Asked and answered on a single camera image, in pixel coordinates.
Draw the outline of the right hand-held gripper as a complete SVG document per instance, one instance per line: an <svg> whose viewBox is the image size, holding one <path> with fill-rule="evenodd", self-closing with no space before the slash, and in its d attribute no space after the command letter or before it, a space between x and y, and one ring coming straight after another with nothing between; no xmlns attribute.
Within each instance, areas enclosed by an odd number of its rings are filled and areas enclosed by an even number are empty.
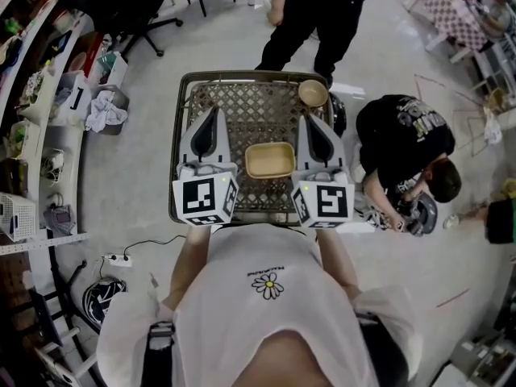
<svg viewBox="0 0 516 387"><path fill-rule="evenodd" d="M343 142L327 123L303 114L297 159L298 167L342 167ZM301 227L335 229L353 219L355 185L342 169L295 171L291 200Z"/></svg>

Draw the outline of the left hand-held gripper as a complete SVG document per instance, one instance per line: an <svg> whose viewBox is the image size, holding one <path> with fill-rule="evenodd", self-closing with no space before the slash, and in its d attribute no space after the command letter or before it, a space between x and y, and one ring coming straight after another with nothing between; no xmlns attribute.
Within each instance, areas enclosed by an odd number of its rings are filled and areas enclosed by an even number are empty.
<svg viewBox="0 0 516 387"><path fill-rule="evenodd" d="M213 106L188 127L181 137L178 178L172 182L172 217L192 227L231 222L239 193L236 165L231 161L226 116Z"/></svg>

